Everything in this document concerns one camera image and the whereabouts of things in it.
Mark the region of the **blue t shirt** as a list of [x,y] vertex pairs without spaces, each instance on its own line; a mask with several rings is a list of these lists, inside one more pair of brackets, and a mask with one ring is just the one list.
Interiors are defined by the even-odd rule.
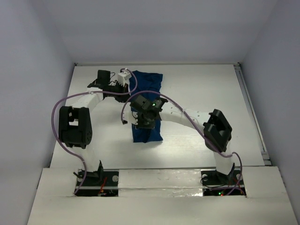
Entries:
[[[146,73],[140,72],[138,70],[133,71],[133,74],[137,78],[137,88],[132,93],[135,94],[144,90],[151,90],[155,92],[160,92],[161,82],[163,80],[163,74],[159,73]],[[161,121],[156,120],[154,129],[137,129],[135,125],[132,124],[132,135],[134,143],[149,143],[149,142],[159,142],[163,141],[160,134]]]

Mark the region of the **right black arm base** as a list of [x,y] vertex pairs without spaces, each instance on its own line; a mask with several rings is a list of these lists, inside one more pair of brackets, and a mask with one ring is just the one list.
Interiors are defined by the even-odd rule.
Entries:
[[202,184],[203,196],[246,196],[243,178],[237,184],[239,178],[239,169],[234,170],[229,178],[221,178],[217,171],[213,169],[201,170],[200,183]]

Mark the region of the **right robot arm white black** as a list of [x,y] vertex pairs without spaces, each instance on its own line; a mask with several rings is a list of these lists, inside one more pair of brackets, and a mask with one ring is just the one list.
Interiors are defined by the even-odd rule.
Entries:
[[233,129],[220,110],[184,110],[167,98],[149,100],[142,95],[134,97],[130,106],[136,111],[132,124],[137,128],[153,129],[157,121],[168,121],[195,129],[203,137],[205,146],[214,152],[216,172],[210,177],[222,184],[233,178],[235,164],[228,149]]

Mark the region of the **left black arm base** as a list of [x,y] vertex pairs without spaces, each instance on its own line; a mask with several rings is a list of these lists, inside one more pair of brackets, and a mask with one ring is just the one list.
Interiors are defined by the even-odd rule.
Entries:
[[99,179],[88,174],[75,196],[117,197],[119,192],[118,181],[118,170],[104,170]]

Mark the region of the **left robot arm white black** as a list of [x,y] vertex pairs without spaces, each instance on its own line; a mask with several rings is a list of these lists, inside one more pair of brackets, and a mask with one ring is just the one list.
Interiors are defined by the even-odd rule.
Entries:
[[93,185],[103,182],[103,166],[96,159],[94,150],[88,148],[92,141],[91,111],[106,97],[113,97],[116,101],[124,103],[129,97],[128,80],[131,73],[123,69],[116,80],[111,81],[111,72],[98,70],[97,78],[87,88],[88,94],[80,97],[73,105],[63,106],[59,110],[59,140],[68,150],[79,155],[86,167],[76,175],[79,179],[84,177]]

